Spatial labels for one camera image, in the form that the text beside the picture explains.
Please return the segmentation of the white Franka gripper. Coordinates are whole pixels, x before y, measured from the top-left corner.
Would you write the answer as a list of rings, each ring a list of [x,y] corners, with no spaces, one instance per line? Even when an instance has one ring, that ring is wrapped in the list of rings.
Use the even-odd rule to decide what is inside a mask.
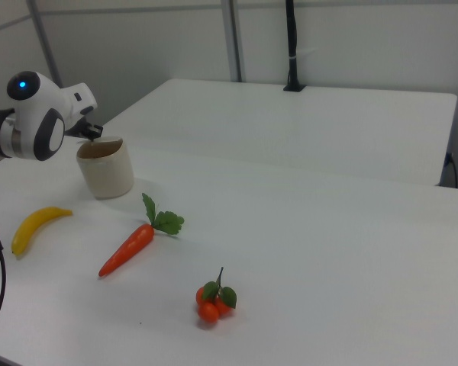
[[[81,138],[84,133],[84,137],[89,141],[95,141],[100,138],[102,136],[102,126],[81,120],[98,107],[95,96],[87,84],[82,82],[63,88],[62,91],[67,100],[65,123],[66,128],[69,128],[65,131],[65,135]]]

